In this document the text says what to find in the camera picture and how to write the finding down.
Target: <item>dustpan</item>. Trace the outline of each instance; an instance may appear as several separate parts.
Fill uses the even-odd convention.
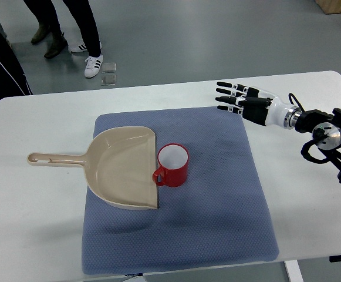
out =
[[[31,153],[34,166],[84,168],[89,189],[121,209],[157,209],[156,135],[148,127],[114,127],[98,134],[83,155]]]

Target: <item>cable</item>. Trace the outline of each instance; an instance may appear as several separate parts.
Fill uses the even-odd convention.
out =
[[[19,86],[19,84],[16,82],[16,80],[12,77],[12,75],[8,72],[8,70],[5,68],[5,66],[4,66],[1,62],[0,62],[0,65],[3,67],[3,69],[6,71],[6,73],[11,77],[11,79],[16,83],[16,85],[18,86],[18,88],[20,89],[20,91],[23,93],[23,95],[24,95],[24,96],[27,96],[27,94],[24,93],[23,89]],[[28,91],[29,91],[30,95],[33,95],[32,91],[31,91],[30,88],[29,88],[29,85],[28,85],[28,82],[27,82],[26,78],[25,78],[25,83],[26,83],[26,85],[27,85],[27,88],[28,88]]]
[[[292,99],[294,99],[295,102],[297,103],[297,106],[301,109],[301,111],[303,111],[303,112],[305,111],[305,109],[302,107],[301,103],[299,103],[298,99],[295,97],[295,95],[293,93],[289,93],[288,97],[289,97],[289,101],[291,104],[295,105],[293,100],[292,100]]]

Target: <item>red mug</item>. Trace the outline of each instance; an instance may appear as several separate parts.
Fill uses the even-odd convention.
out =
[[[157,153],[158,169],[152,179],[158,186],[178,187],[187,178],[188,150],[181,144],[169,143]]]

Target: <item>white robotic hand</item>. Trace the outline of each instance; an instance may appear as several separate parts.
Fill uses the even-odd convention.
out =
[[[230,104],[219,106],[219,109],[240,114],[259,125],[292,129],[302,112],[298,106],[285,104],[275,94],[259,88],[226,82],[217,82],[217,85],[222,88],[216,88],[216,91],[228,96],[216,97],[216,100]]]
[[[244,119],[259,125],[277,125],[285,129],[294,128],[299,133],[311,133],[312,140],[304,144],[301,155],[317,164],[332,162],[340,171],[337,178],[341,183],[341,153],[338,151],[341,148],[341,109],[335,108],[332,115],[319,110],[305,111],[291,93],[291,104],[285,104],[265,90],[227,82],[217,82],[217,85],[220,88],[216,91],[227,96],[216,97],[216,100],[229,104],[217,108],[242,115]],[[309,149],[313,145],[325,155],[325,159],[310,155]]]

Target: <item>blue cushion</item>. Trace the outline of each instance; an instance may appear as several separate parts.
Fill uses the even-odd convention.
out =
[[[147,126],[157,148],[181,143],[188,178],[158,188],[158,210],[125,210],[87,190],[82,240],[85,274],[132,274],[272,261],[279,253],[271,216],[239,115],[216,107],[112,113],[94,136]]]

